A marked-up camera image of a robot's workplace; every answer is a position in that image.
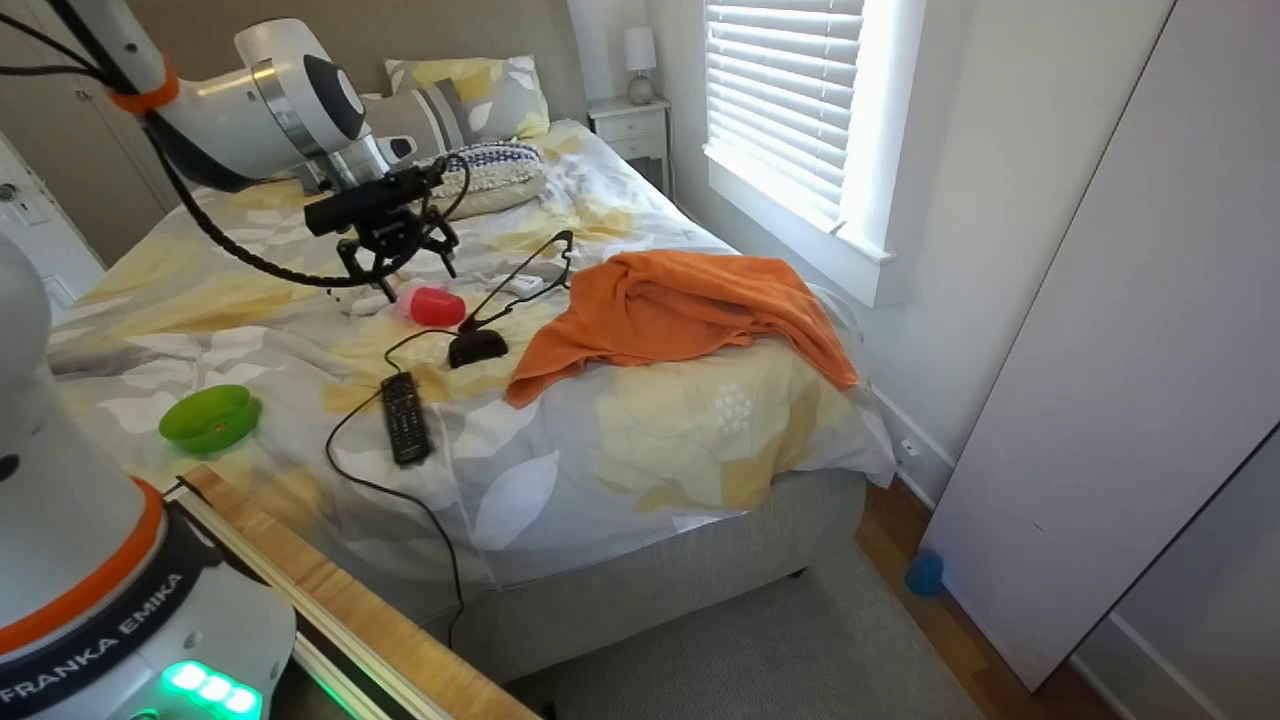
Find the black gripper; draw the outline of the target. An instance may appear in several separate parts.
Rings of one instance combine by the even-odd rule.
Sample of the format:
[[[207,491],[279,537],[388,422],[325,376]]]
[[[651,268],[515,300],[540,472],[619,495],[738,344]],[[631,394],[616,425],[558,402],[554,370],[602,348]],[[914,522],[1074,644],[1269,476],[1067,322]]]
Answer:
[[[302,209],[311,238],[339,234],[339,263],[348,285],[376,285],[395,305],[395,268],[417,252],[437,252],[447,279],[456,279],[456,234],[447,218],[429,203],[444,180],[444,159],[429,167],[395,167],[372,183],[339,188]]]

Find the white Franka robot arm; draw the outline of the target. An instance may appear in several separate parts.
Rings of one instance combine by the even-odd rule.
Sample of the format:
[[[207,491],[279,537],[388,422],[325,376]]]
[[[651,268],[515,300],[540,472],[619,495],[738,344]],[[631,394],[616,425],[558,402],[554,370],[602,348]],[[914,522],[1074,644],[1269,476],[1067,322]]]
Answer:
[[[385,159],[306,26],[251,26],[232,73],[188,80],[127,0],[47,5],[80,41],[73,69],[143,123],[177,188],[325,180],[306,230],[372,255],[344,289],[456,248],[429,203],[440,175]],[[297,649],[292,603],[74,427],[47,333],[38,273],[0,240],[0,720],[264,720]]]

